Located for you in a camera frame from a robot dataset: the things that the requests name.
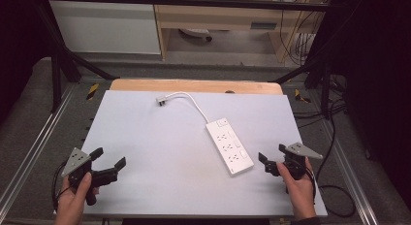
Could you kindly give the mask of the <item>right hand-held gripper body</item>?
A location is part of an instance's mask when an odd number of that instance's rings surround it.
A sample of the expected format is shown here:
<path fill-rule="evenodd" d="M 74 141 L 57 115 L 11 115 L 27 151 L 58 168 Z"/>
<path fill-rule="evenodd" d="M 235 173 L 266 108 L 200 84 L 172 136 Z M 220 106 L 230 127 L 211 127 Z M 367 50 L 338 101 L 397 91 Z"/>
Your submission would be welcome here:
<path fill-rule="evenodd" d="M 315 152 L 314 150 L 301 143 L 294 143 L 292 145 L 286 146 L 286 153 L 284 153 L 283 164 L 289 170 L 293 179 L 299 180 L 305 175 L 306 157 L 322 159 L 323 155 Z"/>

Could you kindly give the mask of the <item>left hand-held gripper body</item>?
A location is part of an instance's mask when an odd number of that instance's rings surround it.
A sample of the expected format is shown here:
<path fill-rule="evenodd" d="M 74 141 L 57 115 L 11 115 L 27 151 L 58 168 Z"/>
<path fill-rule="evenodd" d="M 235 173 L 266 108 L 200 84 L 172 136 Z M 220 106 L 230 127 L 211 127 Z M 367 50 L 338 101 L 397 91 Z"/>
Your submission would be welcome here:
<path fill-rule="evenodd" d="M 61 176 L 68 177 L 70 186 L 78 188 L 84 175 L 90 173 L 92 175 L 92 181 L 85 200 L 89 206 L 93 206 L 97 202 L 93 189 L 117 181 L 118 171 L 114 166 L 102 171 L 93 171 L 93 161 L 90 159 L 89 154 L 75 147 L 68 158 Z"/>

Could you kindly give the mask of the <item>person's right hand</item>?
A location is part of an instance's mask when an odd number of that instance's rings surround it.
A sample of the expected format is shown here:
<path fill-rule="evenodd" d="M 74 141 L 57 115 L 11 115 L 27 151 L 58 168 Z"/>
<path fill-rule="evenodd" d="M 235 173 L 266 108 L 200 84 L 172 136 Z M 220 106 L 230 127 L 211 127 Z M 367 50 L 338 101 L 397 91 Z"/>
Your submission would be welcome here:
<path fill-rule="evenodd" d="M 289 192 L 291 204 L 293 206 L 294 217 L 297 221 L 316 216 L 314 208 L 314 186 L 310 177 L 311 165 L 305 159 L 305 174 L 295 180 L 283 163 L 277 163 L 277 169 L 286 184 Z"/>

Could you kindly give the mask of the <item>person's left hand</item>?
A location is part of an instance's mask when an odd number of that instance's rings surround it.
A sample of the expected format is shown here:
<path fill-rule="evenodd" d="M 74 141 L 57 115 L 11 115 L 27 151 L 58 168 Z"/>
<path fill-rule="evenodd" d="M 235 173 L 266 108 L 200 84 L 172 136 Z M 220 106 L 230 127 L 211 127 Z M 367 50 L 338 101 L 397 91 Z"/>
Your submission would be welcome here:
<path fill-rule="evenodd" d="M 58 200 L 58 208 L 54 225 L 81 225 L 85 197 L 90 188 L 92 175 L 86 173 L 79 187 L 73 190 L 67 177 L 63 178 L 62 187 L 65 189 Z"/>

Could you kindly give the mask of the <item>white power strip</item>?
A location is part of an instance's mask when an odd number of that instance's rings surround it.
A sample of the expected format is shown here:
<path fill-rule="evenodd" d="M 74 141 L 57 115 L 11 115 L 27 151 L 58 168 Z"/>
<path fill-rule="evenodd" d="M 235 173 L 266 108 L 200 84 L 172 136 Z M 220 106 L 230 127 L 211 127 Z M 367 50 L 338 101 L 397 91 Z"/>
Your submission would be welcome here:
<path fill-rule="evenodd" d="M 226 118 L 205 126 L 231 176 L 250 170 L 254 163 Z"/>

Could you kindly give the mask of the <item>yellow black tape marker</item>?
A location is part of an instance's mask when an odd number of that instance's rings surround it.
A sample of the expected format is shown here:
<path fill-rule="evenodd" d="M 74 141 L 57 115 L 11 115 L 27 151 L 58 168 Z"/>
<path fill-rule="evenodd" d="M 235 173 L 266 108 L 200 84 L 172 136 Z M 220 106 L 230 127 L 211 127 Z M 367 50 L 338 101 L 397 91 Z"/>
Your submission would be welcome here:
<path fill-rule="evenodd" d="M 99 83 L 93 83 L 93 85 L 90 87 L 90 89 L 87 93 L 86 100 L 92 100 L 92 98 L 94 97 L 98 87 L 99 87 Z"/>
<path fill-rule="evenodd" d="M 311 100 L 303 97 L 298 89 L 295 89 L 295 99 L 298 101 L 303 101 L 304 103 L 311 103 Z"/>

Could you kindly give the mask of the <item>wooden table board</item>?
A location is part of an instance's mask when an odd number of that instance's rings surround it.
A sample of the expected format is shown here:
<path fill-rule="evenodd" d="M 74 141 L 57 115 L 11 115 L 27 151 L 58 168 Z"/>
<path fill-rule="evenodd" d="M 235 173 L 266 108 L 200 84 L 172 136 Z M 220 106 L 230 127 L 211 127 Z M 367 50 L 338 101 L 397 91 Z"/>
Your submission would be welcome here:
<path fill-rule="evenodd" d="M 230 80 L 155 80 L 155 79 L 117 79 L 110 90 L 121 91 L 186 91 L 236 94 L 282 95 L 278 83 Z"/>

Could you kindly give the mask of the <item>white cabinet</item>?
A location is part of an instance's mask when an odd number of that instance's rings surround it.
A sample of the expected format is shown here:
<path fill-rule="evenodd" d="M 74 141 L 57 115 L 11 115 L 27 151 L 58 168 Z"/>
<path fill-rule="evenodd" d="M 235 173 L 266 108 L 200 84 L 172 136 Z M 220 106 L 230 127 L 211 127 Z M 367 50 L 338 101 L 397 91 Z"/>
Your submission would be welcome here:
<path fill-rule="evenodd" d="M 148 5 L 51 1 L 66 46 L 75 52 L 161 52 Z"/>

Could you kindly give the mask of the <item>office chair base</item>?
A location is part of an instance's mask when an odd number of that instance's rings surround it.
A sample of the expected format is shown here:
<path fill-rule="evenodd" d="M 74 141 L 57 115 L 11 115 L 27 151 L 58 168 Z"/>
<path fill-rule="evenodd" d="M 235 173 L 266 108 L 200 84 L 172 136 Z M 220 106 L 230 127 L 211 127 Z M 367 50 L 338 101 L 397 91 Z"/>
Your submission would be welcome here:
<path fill-rule="evenodd" d="M 181 29 L 181 32 L 197 38 L 205 38 L 207 42 L 212 41 L 212 37 L 207 29 Z"/>

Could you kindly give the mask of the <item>aluminium rail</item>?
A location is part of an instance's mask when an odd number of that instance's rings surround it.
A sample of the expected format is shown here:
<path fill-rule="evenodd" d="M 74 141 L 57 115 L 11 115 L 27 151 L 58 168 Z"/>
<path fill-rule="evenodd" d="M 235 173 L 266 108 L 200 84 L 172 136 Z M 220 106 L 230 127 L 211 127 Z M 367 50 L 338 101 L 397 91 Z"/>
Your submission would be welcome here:
<path fill-rule="evenodd" d="M 52 112 L 50 116 L 47 118 L 47 122 L 43 126 L 40 134 L 37 136 L 35 142 L 30 146 L 28 153 L 26 154 L 25 158 L 23 159 L 22 163 L 17 169 L 5 193 L 0 198 L 1 210 L 9 209 L 14 203 L 24 182 L 28 178 L 38 157 L 42 153 L 44 146 L 47 144 L 50 135 L 52 134 L 55 126 L 60 120 L 60 117 L 62 116 L 63 112 L 65 112 L 76 87 L 76 83 L 71 83 L 66 87 L 62 96 L 61 104 L 57 107 L 56 111 Z"/>
<path fill-rule="evenodd" d="M 323 120 L 322 125 L 328 138 L 332 141 L 334 159 L 340 169 L 340 172 L 342 173 L 342 177 L 347 185 L 348 191 L 353 198 L 358 215 L 361 218 L 363 225 L 378 225 L 378 219 L 367 197 L 365 196 L 364 190 L 354 172 L 352 165 L 343 151 L 342 145 L 336 136 L 336 130 L 332 127 L 332 123 L 329 120 Z"/>

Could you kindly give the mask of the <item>black metal frame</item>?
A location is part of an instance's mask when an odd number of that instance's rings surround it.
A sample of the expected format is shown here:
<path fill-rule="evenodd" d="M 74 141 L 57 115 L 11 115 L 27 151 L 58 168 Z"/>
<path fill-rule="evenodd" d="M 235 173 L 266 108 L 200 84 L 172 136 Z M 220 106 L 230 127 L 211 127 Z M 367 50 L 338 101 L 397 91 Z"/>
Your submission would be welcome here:
<path fill-rule="evenodd" d="M 85 59 L 73 53 L 64 44 L 60 32 L 57 30 L 58 25 L 50 20 L 50 16 L 44 9 L 44 4 L 49 0 L 33 0 L 33 7 L 36 9 L 43 26 L 47 29 L 52 43 L 52 72 L 53 72 L 53 109 L 56 110 L 61 99 L 59 98 L 59 64 L 58 59 L 63 59 L 66 64 L 62 66 L 63 73 L 69 81 L 79 81 L 81 75 L 78 68 L 74 65 L 77 62 L 87 70 L 95 73 L 105 80 L 116 80 L 116 76 L 104 72 Z M 214 7 L 214 8 L 242 8 L 242 9 L 259 9 L 259 10 L 279 10 L 279 11 L 312 11 L 328 12 L 338 10 L 338 7 L 327 4 L 310 4 L 310 3 L 290 3 L 290 2 L 264 2 L 256 0 L 52 0 L 52 1 L 70 1 L 70 2 L 91 2 L 91 3 L 115 3 L 115 4 L 142 4 L 142 5 L 161 5 L 161 6 L 191 6 L 191 7 Z"/>

